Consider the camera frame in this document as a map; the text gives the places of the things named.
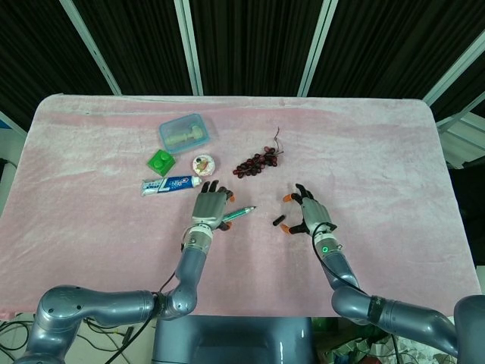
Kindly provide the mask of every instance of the orange fingertip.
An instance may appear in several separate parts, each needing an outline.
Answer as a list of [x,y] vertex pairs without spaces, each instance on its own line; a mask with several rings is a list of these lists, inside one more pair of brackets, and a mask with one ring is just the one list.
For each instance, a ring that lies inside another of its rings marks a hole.
[[281,230],[283,230],[285,233],[289,234],[289,227],[285,224],[281,224]]

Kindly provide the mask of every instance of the pink tablecloth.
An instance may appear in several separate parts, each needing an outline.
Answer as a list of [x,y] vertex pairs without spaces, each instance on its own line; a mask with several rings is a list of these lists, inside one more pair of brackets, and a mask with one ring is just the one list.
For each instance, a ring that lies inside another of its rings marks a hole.
[[[214,235],[198,314],[333,316],[332,290],[310,237],[271,222],[295,182],[328,207],[335,234],[368,293],[451,315],[479,293],[429,108],[416,100],[52,96],[39,106],[0,227],[0,313],[33,311],[57,284],[157,290],[175,269],[199,189],[141,197],[156,177],[158,126],[198,112],[213,141],[177,156],[217,162],[214,178],[257,205]],[[272,144],[277,168],[232,170]],[[295,207],[289,223],[301,221]]]

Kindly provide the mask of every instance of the round container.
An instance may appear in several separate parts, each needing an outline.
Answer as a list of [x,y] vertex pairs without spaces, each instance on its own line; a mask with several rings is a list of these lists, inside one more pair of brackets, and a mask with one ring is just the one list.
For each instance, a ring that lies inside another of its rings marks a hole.
[[211,176],[215,171],[214,159],[209,154],[197,155],[192,162],[192,169],[198,176]]

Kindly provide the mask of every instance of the grape bunch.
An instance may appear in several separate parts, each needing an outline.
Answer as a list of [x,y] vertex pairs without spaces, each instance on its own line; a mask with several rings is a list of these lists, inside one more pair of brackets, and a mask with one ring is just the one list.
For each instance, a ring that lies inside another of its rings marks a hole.
[[238,178],[243,178],[244,176],[255,176],[262,172],[263,169],[268,167],[278,166],[278,152],[275,148],[266,146],[264,148],[264,155],[256,153],[254,157],[249,158],[245,162],[237,166],[233,171]]

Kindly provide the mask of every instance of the toothpaste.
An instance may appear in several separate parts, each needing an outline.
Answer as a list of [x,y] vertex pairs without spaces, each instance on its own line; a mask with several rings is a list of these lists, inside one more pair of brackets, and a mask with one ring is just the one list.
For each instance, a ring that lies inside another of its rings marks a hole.
[[142,196],[152,195],[154,193],[163,193],[186,188],[193,188],[202,183],[200,177],[182,176],[168,177],[159,180],[144,180],[142,183]]

